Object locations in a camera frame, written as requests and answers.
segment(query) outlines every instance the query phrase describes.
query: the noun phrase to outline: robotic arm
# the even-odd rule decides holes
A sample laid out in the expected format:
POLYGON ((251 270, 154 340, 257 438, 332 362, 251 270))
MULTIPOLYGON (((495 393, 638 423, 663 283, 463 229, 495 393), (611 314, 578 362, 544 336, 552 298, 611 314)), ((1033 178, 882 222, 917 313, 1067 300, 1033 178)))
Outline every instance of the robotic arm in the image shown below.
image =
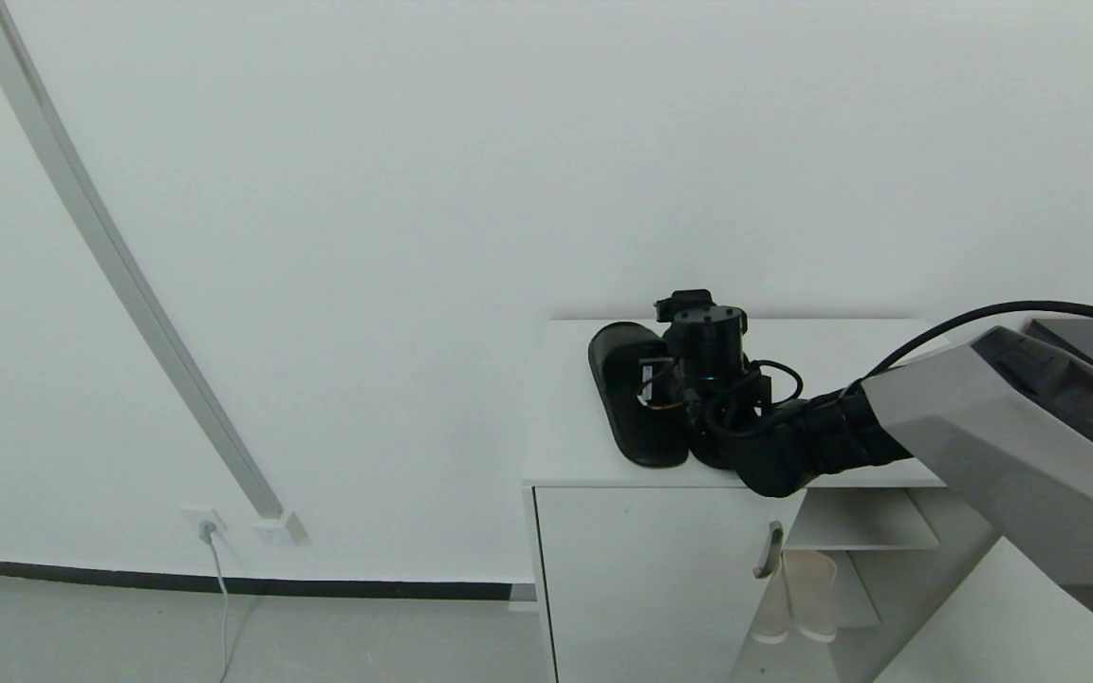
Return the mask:
POLYGON ((1060 302, 980 308, 814 399, 798 399, 798 373, 743 356, 744 313, 707 291, 657 303, 671 323, 663 339, 632 323, 602 329, 589 360, 632 461, 668 467, 689 449, 785 497, 821 474, 914 457, 1093 613, 1092 364, 1001 327, 897 364, 968 320, 1030 310, 1093 317, 1093 306, 1060 302), (794 397, 773 403, 763 367, 792 376, 794 397))

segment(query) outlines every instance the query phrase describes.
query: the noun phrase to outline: white cable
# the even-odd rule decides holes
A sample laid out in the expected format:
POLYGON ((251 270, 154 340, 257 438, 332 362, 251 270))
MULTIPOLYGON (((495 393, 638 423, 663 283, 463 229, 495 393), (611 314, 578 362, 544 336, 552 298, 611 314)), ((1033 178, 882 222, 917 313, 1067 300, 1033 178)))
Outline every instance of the white cable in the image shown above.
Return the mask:
POLYGON ((204 522, 201 528, 200 540, 209 545, 209 552, 213 553, 213 569, 218 572, 218 588, 222 589, 222 675, 218 683, 224 683, 226 672, 231 669, 230 647, 226 645, 226 617, 231 613, 231 593, 226 591, 226 579, 222 576, 222 563, 218 560, 218 547, 213 545, 213 531, 218 531, 218 525, 204 522), (204 528, 208 523, 212 529, 204 528))

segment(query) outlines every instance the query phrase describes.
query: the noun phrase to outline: cabinet door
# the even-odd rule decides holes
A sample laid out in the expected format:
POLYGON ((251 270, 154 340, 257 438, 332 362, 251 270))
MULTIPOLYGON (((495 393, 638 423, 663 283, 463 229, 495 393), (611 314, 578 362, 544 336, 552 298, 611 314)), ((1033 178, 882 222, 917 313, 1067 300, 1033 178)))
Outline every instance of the cabinet door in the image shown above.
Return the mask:
POLYGON ((537 488, 559 683, 726 683, 803 492, 537 488))

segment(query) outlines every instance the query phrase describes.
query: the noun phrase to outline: vertical wall trim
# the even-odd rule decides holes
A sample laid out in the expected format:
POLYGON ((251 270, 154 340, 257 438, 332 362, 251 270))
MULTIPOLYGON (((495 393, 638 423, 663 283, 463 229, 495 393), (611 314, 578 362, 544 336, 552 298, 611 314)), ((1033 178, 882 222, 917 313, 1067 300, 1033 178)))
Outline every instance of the vertical wall trim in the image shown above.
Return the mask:
POLYGON ((27 141, 32 143, 36 158, 48 174, 48 180, 54 184, 58 198, 66 204, 66 211, 83 235, 104 276, 108 278, 133 325, 146 339, 171 384, 256 507, 256 513, 261 518, 279 518, 283 511, 281 501, 265 480, 238 432, 234 431, 230 416, 222 410, 204 376, 200 375, 200 368, 184 342, 179 341, 176 329, 160 306, 160 299, 142 275, 138 261, 130 255, 48 98, 3 0, 0 0, 0 86, 27 141))

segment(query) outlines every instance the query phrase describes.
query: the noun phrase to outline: white cabinet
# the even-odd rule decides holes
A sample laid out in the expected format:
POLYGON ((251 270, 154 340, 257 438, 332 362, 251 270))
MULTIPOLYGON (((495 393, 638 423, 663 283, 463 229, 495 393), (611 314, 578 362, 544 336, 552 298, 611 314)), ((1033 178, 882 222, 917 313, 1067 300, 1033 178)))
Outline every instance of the white cabinet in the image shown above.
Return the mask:
MULTIPOLYGON (((548 325, 530 378, 521 491, 551 683, 869 683, 997 540, 916 461, 821 478, 786 499, 693 458, 669 470, 626 461, 586 361, 603 325, 548 325), (836 558, 833 644, 794 633, 786 647, 742 649, 773 521, 785 547, 836 558)), ((745 349, 797 368, 816 395, 927 328, 751 320, 745 349)))
POLYGON ((771 522, 802 493, 539 488, 559 680, 726 683, 766 580, 771 522))

